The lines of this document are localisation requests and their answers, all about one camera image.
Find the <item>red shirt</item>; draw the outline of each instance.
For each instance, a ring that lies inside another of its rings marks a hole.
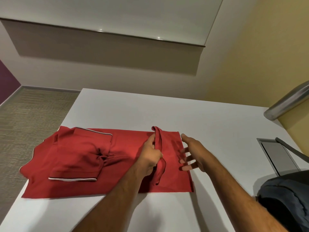
[[[178,132],[157,127],[155,148],[163,153],[139,192],[193,192],[190,172],[180,171],[185,154]],[[108,193],[139,157],[153,132],[60,126],[33,151],[20,172],[29,179],[23,198],[61,198]]]

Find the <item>tabletop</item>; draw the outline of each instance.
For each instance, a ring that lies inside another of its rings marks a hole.
[[[179,131],[199,140],[250,194],[276,174],[257,138],[279,137],[299,150],[267,108],[133,93],[82,89],[63,126]],[[309,164],[290,153],[301,169]],[[234,231],[207,174],[191,171],[194,193],[138,194],[127,231]],[[69,232],[103,196],[23,199],[27,183],[0,225],[0,232]]]

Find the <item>carpeted floor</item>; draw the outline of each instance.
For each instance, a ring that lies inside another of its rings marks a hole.
[[[0,223],[26,182],[19,168],[57,131],[77,96],[23,88],[0,107]]]

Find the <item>person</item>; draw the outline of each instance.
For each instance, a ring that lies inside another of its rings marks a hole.
[[[181,152],[191,155],[180,160],[183,171],[199,168],[206,172],[237,232],[287,232],[268,211],[254,200],[232,177],[219,160],[198,140],[181,135],[188,147]],[[126,226],[132,203],[142,179],[150,175],[163,156],[156,150],[155,135],[145,142],[142,152],[117,185],[80,221],[73,232],[120,232]]]

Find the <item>wall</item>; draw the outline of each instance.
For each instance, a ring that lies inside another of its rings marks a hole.
[[[0,104],[20,87],[18,80],[0,60]]]
[[[205,48],[0,23],[0,58],[22,85],[203,99],[257,0],[223,0]]]
[[[309,0],[258,0],[206,100],[269,107],[309,80]],[[309,155],[309,101],[279,121]]]

